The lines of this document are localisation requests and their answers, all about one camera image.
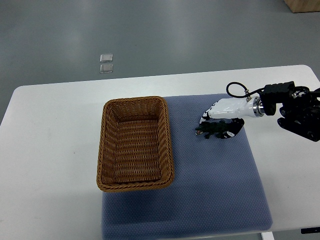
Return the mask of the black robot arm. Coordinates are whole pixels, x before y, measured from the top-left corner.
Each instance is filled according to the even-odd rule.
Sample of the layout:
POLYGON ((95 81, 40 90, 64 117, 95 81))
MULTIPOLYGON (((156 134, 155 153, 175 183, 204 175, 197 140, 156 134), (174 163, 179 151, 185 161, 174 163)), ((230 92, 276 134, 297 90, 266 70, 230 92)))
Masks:
POLYGON ((320 140, 320 90, 296 86, 293 81, 266 85, 258 92, 264 113, 273 116, 282 104, 278 125, 313 142, 320 140))

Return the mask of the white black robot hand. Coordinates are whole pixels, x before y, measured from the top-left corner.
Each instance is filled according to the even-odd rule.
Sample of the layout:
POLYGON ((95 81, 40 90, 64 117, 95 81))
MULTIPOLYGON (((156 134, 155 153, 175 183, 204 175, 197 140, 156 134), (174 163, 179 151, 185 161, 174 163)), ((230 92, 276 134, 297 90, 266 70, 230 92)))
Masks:
POLYGON ((251 100, 222 98, 203 113, 199 125, 202 122, 224 121, 228 124, 228 130, 236 136, 245 124, 243 117, 260 118, 264 114, 265 111, 259 97, 251 100))

